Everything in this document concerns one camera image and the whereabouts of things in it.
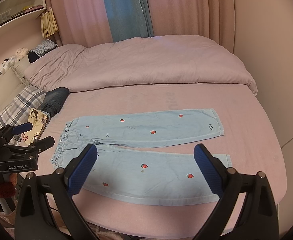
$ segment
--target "patterned cloth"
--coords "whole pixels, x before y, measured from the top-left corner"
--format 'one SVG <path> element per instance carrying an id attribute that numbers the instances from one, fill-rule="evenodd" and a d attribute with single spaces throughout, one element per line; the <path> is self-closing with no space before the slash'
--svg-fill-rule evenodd
<path id="1" fill-rule="evenodd" d="M 44 40 L 42 41 L 38 46 L 36 46 L 34 49 L 31 49 L 30 51 L 35 52 L 39 57 L 42 57 L 44 54 L 48 53 L 50 50 L 53 50 L 58 45 L 55 44 L 51 40 Z"/>
<path id="2" fill-rule="evenodd" d="M 8 106 L 0 112 L 0 127 L 7 124 L 20 125 L 28 121 L 31 108 L 39 108 L 45 97 L 45 92 L 35 86 L 26 86 Z M 11 145 L 19 145 L 20 135 L 14 135 L 9 142 Z"/>
<path id="3" fill-rule="evenodd" d="M 40 138 L 49 122 L 49 114 L 31 108 L 28 122 L 32 123 L 32 129 L 21 134 L 21 138 L 26 145 L 35 143 Z"/>

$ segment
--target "folded dark jeans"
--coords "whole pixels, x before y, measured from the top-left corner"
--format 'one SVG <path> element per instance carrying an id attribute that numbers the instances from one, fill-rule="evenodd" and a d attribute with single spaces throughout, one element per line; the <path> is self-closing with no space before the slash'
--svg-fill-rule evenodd
<path id="1" fill-rule="evenodd" d="M 40 110 L 49 113 L 50 116 L 55 116 L 60 112 L 69 93 L 69 89 L 65 87 L 56 88 L 47 92 L 40 106 Z"/>

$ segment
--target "plush toy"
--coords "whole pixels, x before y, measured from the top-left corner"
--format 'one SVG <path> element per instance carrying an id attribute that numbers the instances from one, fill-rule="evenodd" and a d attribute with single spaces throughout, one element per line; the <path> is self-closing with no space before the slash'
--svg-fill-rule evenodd
<path id="1" fill-rule="evenodd" d="M 0 64 L 0 72 L 3 75 L 11 67 L 9 61 L 4 61 Z"/>
<path id="2" fill-rule="evenodd" d="M 24 58 L 29 53 L 27 48 L 17 49 L 15 55 L 11 56 L 9 59 L 4 60 L 0 64 L 0 75 L 4 74 L 11 66 L 15 65 L 20 59 Z"/>
<path id="3" fill-rule="evenodd" d="M 9 58 L 9 62 L 10 62 L 10 65 L 13 66 L 14 64 L 16 64 L 17 62 L 19 61 L 18 57 L 16 55 L 14 56 L 11 56 Z"/>
<path id="4" fill-rule="evenodd" d="M 29 50 L 27 48 L 20 48 L 20 49 L 17 49 L 17 51 L 15 52 L 15 55 L 17 56 L 18 60 L 21 60 L 28 54 L 28 52 Z"/>

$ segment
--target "gray checkered pillow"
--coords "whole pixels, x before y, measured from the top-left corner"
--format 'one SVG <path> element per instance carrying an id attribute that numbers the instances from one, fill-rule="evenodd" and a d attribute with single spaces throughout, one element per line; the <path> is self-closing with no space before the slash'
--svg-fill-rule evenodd
<path id="1" fill-rule="evenodd" d="M 38 109 L 45 97 L 45 92 L 35 86 L 26 86 L 8 106 L 0 112 L 0 127 L 7 124 L 19 125 L 26 123 L 29 118 L 30 108 Z M 20 135 L 14 135 L 9 142 L 11 145 L 19 145 Z"/>
<path id="2" fill-rule="evenodd" d="M 30 49 L 30 51 L 35 52 L 39 57 L 42 57 L 44 54 L 49 52 L 50 50 L 53 50 L 57 47 L 58 45 L 55 44 L 51 40 L 44 40 L 42 41 L 38 46 L 36 46 L 34 49 Z"/>

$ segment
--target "light blue jeans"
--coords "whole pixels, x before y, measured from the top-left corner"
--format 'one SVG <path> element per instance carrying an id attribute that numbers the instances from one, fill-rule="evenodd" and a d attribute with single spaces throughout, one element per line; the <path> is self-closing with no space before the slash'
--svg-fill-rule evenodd
<path id="1" fill-rule="evenodd" d="M 214 109 L 83 116 L 68 122 L 52 163 L 66 167 L 88 143 L 98 159 L 84 188 L 113 199 L 145 205 L 192 205 L 218 200 L 193 155 L 135 148 L 165 147 L 224 135 Z M 229 155 L 216 155 L 230 167 Z"/>

